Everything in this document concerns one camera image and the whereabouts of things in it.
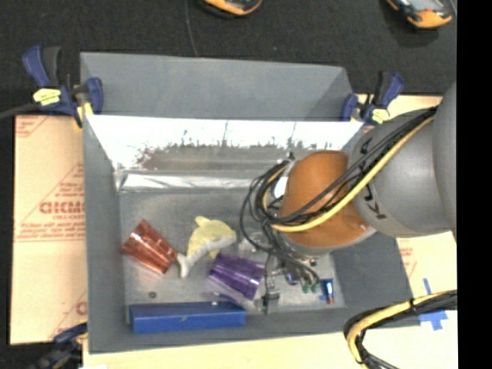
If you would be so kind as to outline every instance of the blue clamp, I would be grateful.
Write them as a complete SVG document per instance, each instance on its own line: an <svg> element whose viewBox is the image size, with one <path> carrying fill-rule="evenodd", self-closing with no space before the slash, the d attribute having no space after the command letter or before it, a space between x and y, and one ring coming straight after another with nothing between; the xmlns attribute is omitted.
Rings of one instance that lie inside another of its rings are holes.
<svg viewBox="0 0 492 369"><path fill-rule="evenodd" d="M380 71L374 97L364 104L355 94L349 94L342 105L342 121L362 121L365 125L381 125L390 118L387 111L389 104L403 91L404 80L396 72Z"/></svg>
<svg viewBox="0 0 492 369"><path fill-rule="evenodd" d="M60 86L56 76L59 51L59 47L43 48L35 45L22 55L22 64L40 88L33 94L39 110L50 115L73 116L81 127L82 117L75 96L84 93L91 104L92 113L98 115L104 104L102 83L99 78L90 78L72 90Z"/></svg>

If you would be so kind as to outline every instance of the cardboard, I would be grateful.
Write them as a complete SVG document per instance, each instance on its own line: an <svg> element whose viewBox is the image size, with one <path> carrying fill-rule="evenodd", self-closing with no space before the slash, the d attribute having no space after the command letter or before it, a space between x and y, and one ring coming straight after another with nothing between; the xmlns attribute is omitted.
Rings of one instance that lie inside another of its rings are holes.
<svg viewBox="0 0 492 369"><path fill-rule="evenodd" d="M73 118L16 118L11 344L87 320L83 167Z"/></svg>

